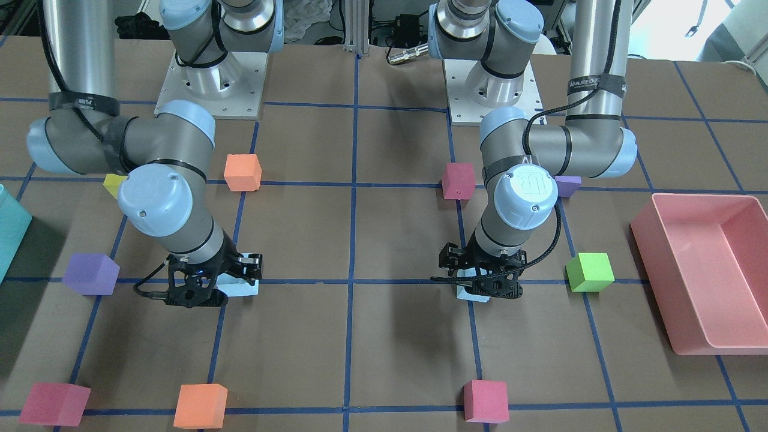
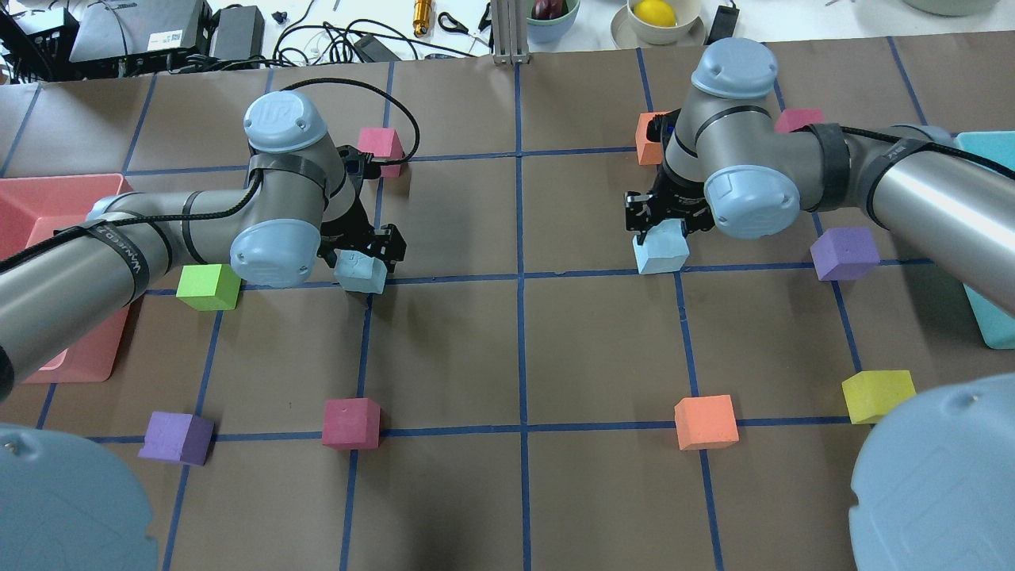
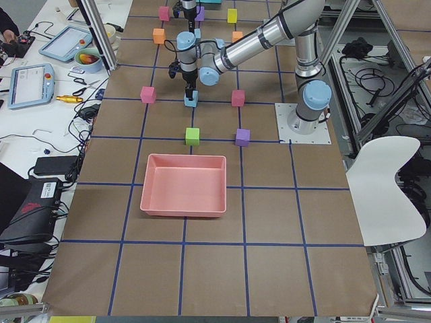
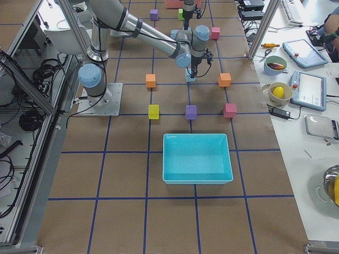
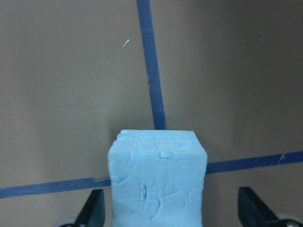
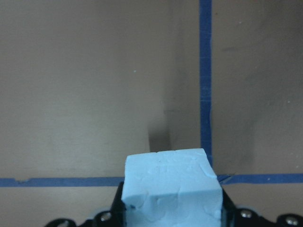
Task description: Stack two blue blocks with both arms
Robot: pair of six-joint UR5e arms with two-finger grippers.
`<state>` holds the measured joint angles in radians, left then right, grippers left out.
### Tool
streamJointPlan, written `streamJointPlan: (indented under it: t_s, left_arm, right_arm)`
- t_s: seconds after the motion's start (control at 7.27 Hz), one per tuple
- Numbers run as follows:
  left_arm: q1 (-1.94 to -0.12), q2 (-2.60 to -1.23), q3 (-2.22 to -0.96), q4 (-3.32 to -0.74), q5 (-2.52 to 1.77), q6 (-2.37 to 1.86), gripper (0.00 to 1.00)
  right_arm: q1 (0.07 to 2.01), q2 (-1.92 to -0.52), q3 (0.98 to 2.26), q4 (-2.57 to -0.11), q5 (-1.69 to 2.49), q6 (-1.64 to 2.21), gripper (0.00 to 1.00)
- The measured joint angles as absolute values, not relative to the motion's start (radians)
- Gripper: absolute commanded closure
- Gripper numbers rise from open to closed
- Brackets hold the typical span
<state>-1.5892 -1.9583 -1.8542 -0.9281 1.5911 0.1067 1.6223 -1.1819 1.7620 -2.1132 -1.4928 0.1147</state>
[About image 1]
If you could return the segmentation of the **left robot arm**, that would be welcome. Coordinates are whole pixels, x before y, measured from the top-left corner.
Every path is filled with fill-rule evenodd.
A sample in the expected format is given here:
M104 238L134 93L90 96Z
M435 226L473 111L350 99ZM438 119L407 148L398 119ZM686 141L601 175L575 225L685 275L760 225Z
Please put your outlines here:
M620 125L626 94L631 1L579 1L565 106L527 116L516 106L492 104L479 126L487 205L464 248L447 243L439 254L445 277L472 295L516 299L519 276L537 265L523 244L555 215L559 242L562 213L555 178L616 178L637 157L634 134ZM527 1L441 1L430 7L428 51L440 59L477 61L472 90L519 85L541 36L543 16Z

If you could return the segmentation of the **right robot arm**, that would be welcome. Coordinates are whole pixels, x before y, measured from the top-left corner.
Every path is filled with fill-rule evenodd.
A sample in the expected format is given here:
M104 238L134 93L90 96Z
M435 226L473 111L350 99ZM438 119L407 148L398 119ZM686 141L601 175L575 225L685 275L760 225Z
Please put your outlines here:
M199 104L164 102L153 118L120 113L108 1L39 1L50 72L49 116L31 123L26 145L55 174L124 175L117 202L135 229L167 251L168 288L134 291L182 307L222 307L255 295L260 254L238 252L204 204L215 120Z

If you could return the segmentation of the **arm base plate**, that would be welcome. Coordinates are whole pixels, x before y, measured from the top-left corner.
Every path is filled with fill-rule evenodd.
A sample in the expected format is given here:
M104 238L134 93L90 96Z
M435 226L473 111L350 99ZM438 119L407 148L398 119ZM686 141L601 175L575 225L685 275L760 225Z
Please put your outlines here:
M208 69L181 67L171 57L154 114L172 100L192 101L216 119L258 120L262 110L267 53L230 52Z
M518 107L527 118L543 111L530 63L513 79L491 76L479 61L445 59L443 70L453 125L477 126L491 110L502 106Z

